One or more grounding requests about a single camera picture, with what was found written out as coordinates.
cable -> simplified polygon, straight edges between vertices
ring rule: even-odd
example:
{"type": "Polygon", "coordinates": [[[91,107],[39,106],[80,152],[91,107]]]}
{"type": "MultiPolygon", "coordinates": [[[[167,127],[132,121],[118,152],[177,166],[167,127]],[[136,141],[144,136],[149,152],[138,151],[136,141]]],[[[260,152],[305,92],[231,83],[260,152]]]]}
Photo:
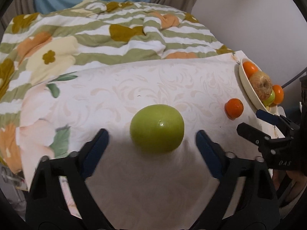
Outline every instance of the cable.
{"type": "Polygon", "coordinates": [[[284,85],[281,86],[281,88],[285,88],[286,86],[290,85],[293,81],[295,81],[296,79],[298,79],[300,76],[303,75],[303,73],[307,72],[307,67],[301,71],[298,75],[296,75],[294,78],[292,78],[291,80],[289,80],[287,83],[285,83],[284,85]]]}

bowl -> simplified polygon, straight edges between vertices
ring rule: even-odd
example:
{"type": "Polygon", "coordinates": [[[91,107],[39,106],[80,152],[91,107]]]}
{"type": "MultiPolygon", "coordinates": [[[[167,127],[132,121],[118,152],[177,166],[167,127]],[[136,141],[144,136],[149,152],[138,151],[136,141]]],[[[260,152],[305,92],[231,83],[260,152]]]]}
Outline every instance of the bowl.
{"type": "MultiPolygon", "coordinates": [[[[240,66],[239,66],[239,76],[240,76],[240,80],[242,82],[243,88],[246,91],[249,99],[251,100],[251,102],[253,103],[253,105],[256,107],[257,110],[267,111],[267,112],[274,114],[274,115],[277,114],[277,105],[272,104],[269,107],[269,109],[267,109],[263,105],[263,103],[260,101],[260,99],[258,98],[257,94],[255,93],[253,87],[251,86],[251,83],[249,82],[248,77],[246,76],[246,73],[243,69],[242,64],[245,61],[252,62],[250,59],[246,59],[246,58],[241,59],[240,66]]],[[[258,68],[259,71],[261,71],[261,69],[254,62],[252,62],[252,63],[258,68]]]]}

green apple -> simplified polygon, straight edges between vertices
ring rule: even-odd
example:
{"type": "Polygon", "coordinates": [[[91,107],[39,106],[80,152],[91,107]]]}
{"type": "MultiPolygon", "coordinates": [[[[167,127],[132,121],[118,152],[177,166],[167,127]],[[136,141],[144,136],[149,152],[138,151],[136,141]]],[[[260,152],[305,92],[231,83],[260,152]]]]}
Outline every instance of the green apple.
{"type": "Polygon", "coordinates": [[[274,92],[274,90],[272,90],[269,98],[262,101],[262,103],[264,104],[264,106],[270,106],[274,102],[274,100],[275,100],[275,92],[274,92]]]}
{"type": "Polygon", "coordinates": [[[130,125],[133,143],[143,152],[167,153],[179,147],[185,123],[179,111],[165,104],[154,104],[138,111],[130,125]]]}

white wall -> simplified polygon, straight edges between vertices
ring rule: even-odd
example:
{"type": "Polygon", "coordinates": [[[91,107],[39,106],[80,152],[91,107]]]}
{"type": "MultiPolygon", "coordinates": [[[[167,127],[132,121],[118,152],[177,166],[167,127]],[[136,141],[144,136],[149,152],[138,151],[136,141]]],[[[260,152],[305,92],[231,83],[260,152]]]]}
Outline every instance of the white wall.
{"type": "MultiPolygon", "coordinates": [[[[233,50],[243,50],[275,84],[307,66],[307,23],[292,0],[197,0],[192,14],[233,50]]],[[[285,88],[283,107],[300,101],[300,83],[285,88]]]]}

white tablecloth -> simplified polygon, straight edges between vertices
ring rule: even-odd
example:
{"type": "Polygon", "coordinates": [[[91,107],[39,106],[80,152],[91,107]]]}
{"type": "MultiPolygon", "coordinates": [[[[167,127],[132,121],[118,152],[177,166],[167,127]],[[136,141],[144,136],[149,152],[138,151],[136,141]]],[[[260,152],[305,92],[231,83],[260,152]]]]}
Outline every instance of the white tablecloth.
{"type": "MultiPolygon", "coordinates": [[[[69,151],[79,150],[100,128],[109,131],[110,144],[87,185],[116,229],[191,227],[218,185],[195,146],[198,130],[205,130],[225,151],[248,159],[260,153],[237,135],[239,123],[246,122],[273,138],[278,136],[273,126],[256,118],[256,109],[242,87],[237,61],[244,57],[239,51],[235,56],[229,53],[205,59],[105,66],[77,72],[78,78],[67,83],[59,82],[61,94],[55,104],[48,105],[51,112],[45,118],[54,127],[70,125],[69,151]],[[236,120],[228,119],[224,112],[231,98],[244,104],[244,112],[236,120]],[[173,106],[182,114],[185,136],[172,153],[146,156],[134,148],[129,126],[138,110],[156,103],[173,106]]],[[[41,155],[32,161],[29,154],[22,156],[28,184],[41,155]]],[[[77,214],[72,200],[68,201],[77,214]]]]}

